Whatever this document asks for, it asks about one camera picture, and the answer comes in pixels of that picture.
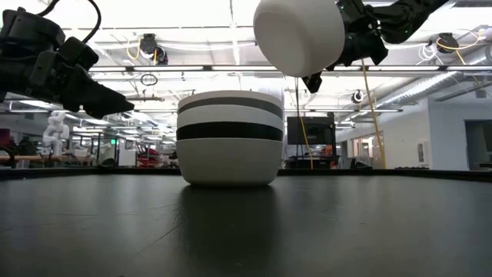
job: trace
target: ceiling duct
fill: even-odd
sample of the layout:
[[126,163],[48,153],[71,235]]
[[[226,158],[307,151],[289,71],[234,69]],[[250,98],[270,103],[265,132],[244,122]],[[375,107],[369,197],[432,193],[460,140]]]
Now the ceiling duct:
[[[492,52],[490,45],[476,50],[465,57],[468,65],[492,65]],[[463,72],[447,72],[432,78],[421,78],[415,82],[399,88],[395,93],[386,97],[383,102],[377,104],[378,108],[389,105],[406,105],[425,98],[435,92],[439,92],[457,82],[465,79]]]

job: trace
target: ceiling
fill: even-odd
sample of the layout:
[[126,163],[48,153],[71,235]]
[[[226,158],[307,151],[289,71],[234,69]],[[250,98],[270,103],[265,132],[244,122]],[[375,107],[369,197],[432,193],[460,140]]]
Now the ceiling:
[[[46,7],[47,2],[48,0],[2,1],[0,9],[16,9],[17,6],[22,6],[29,12],[39,12]],[[157,35],[160,45],[168,53],[169,65],[270,65],[254,44],[252,19],[259,0],[139,0],[137,2],[98,0],[96,2],[101,9],[102,24],[89,45],[99,54],[97,66],[151,65],[151,61],[142,55],[133,59],[127,54],[129,51],[131,55],[137,55],[136,44],[144,33]],[[366,3],[378,6],[389,5],[392,1]],[[489,5],[491,1],[483,1],[483,3]],[[429,62],[423,61],[419,57],[419,51],[422,51],[423,45],[429,38],[435,41],[437,34],[441,32],[453,32],[461,45],[470,45],[477,42],[470,32],[478,34],[479,29],[485,30],[482,40],[462,51],[465,58],[468,53],[487,44],[488,39],[492,37],[492,35],[489,37],[488,32],[488,26],[492,25],[492,17],[490,17],[492,8],[457,8],[466,5],[466,1],[449,1],[447,5],[432,14],[405,43],[388,45],[389,55],[381,64],[435,64],[435,58]],[[64,29],[67,37],[83,38],[96,22],[95,11],[86,0],[62,0],[46,17],[57,22]],[[444,64],[457,61],[455,54],[439,53],[437,57]],[[365,62],[372,65],[370,59]],[[276,84],[284,90],[285,108],[294,108],[294,103],[291,101],[294,79],[282,75],[272,77],[266,72],[252,72],[249,75],[231,72],[154,74],[158,77],[158,83],[152,87],[142,85],[139,80],[140,75],[136,73],[91,75],[101,84],[126,95],[129,99],[134,99],[132,101],[136,109],[169,110],[149,112],[147,116],[159,124],[172,128],[175,126],[175,114],[170,111],[176,109],[179,100],[192,93],[222,89],[258,90],[260,87]],[[374,97],[382,98],[385,85],[391,83],[393,86],[402,86],[414,79],[415,77],[404,75],[380,74],[369,75],[367,81],[369,89],[374,92]],[[300,82],[300,107],[343,108],[351,104],[351,93],[357,90],[365,92],[364,78],[350,72],[324,76],[323,81],[316,95],[304,92],[306,88]],[[15,105],[19,108],[40,108],[21,102],[16,102]],[[83,114],[77,117],[87,118]],[[110,116],[105,120],[117,125],[129,124],[128,120],[121,121],[119,115]]]

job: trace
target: black table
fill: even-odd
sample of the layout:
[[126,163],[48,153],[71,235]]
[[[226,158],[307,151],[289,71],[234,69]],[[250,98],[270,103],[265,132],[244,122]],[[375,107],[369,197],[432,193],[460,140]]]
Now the black table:
[[491,276],[492,185],[180,176],[0,182],[0,276]]

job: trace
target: white robot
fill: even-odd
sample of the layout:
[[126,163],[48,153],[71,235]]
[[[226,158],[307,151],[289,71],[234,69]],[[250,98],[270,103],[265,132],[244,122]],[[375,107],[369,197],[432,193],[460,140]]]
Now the white robot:
[[65,119],[64,112],[52,112],[48,118],[48,127],[43,133],[43,149],[41,155],[61,155],[62,154],[62,139],[68,139],[70,129],[63,124]]

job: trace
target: gray stripe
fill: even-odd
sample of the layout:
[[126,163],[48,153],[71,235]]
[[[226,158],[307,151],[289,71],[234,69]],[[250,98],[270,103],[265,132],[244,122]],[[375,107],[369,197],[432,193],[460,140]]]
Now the gray stripe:
[[197,108],[206,105],[241,105],[246,107],[259,108],[264,111],[271,112],[272,114],[278,116],[279,118],[283,118],[284,115],[284,111],[282,110],[282,108],[275,105],[274,103],[270,103],[259,99],[244,98],[244,97],[216,97],[216,98],[197,100],[195,102],[191,102],[182,106],[178,110],[178,114],[190,108]]

